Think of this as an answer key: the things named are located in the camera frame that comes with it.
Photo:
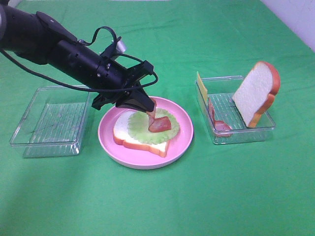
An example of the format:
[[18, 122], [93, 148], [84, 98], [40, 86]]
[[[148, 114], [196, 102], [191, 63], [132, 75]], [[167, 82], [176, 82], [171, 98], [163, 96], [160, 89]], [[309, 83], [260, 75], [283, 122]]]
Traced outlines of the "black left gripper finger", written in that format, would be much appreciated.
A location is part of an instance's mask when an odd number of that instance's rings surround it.
[[147, 112], [147, 96], [123, 96], [116, 101], [116, 108], [128, 108], [141, 112]]
[[143, 88], [132, 92], [133, 108], [142, 112], [152, 112], [155, 109], [155, 102], [146, 94]]

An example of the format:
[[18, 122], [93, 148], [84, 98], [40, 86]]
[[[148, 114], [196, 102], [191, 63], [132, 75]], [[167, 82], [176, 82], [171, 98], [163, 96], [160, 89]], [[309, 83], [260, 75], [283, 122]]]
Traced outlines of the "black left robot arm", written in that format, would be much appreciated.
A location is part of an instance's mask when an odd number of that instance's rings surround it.
[[90, 49], [89, 42], [77, 39], [55, 19], [43, 12], [29, 14], [0, 3], [0, 52], [10, 52], [35, 64], [50, 64], [83, 84], [83, 91], [97, 93], [92, 106], [100, 110], [112, 103], [118, 108], [151, 112], [154, 101], [145, 93], [140, 80], [154, 75], [146, 60], [126, 68], [116, 59], [125, 55], [122, 39], [110, 31], [112, 43], [100, 54]]

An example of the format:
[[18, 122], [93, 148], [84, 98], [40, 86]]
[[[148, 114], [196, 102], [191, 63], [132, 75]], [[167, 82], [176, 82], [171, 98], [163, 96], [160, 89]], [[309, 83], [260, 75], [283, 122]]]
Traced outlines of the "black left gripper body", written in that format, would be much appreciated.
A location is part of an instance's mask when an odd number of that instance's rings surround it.
[[100, 110], [105, 104], [116, 104], [123, 96], [132, 96], [140, 89], [140, 80], [153, 74], [153, 66], [143, 61], [133, 67], [125, 68], [110, 58], [102, 58], [79, 43], [60, 41], [53, 48], [53, 66], [61, 72], [96, 89], [92, 107]]

